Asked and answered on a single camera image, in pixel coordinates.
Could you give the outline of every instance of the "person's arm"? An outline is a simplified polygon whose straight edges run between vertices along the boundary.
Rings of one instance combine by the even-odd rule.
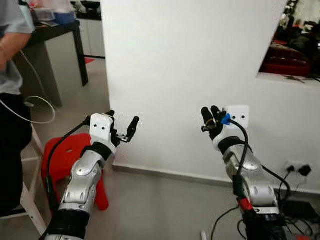
[[[5,0],[2,7],[4,14],[0,17],[0,29],[4,30],[4,35],[0,40],[0,72],[26,46],[32,33],[17,0]]]

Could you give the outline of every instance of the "black pants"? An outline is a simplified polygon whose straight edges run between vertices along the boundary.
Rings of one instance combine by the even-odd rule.
[[[21,95],[2,93],[0,99],[20,116],[31,119]],[[21,151],[31,138],[31,124],[0,103],[0,214],[20,204],[23,189]]]

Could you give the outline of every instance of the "red mat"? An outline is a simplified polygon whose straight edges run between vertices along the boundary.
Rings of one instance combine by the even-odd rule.
[[[87,58],[87,57],[84,58],[85,64],[89,64],[89,63],[93,62],[94,60],[95,59],[92,59],[92,58]]]

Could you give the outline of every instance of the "wall outlet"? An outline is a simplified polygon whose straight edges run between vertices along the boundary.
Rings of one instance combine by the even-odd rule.
[[[290,166],[293,166],[294,167],[294,171],[296,173],[299,173],[299,169],[302,168],[303,166],[305,165],[310,165],[308,162],[303,162],[303,161],[295,161],[295,160],[292,160],[292,159],[287,159],[283,165],[283,170],[285,172],[287,172],[287,169],[290,167]]]
[[[230,105],[223,108],[232,120],[239,123],[245,129],[248,128],[249,125],[249,106],[247,105]],[[227,126],[230,129],[237,129],[238,127],[230,124]]]

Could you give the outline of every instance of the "white cabinet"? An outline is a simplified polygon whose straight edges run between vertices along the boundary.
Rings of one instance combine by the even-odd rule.
[[[102,21],[79,19],[84,55],[105,57]]]

